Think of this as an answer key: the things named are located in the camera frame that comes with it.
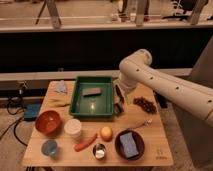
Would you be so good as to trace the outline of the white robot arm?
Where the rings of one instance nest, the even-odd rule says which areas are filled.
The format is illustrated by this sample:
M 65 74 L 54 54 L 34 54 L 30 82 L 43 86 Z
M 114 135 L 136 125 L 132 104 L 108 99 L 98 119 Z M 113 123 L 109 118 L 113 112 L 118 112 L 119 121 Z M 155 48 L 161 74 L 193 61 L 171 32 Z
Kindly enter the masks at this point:
M 142 83 L 213 127 L 213 89 L 150 67 L 152 55 L 139 49 L 119 64 L 119 84 L 125 92 Z

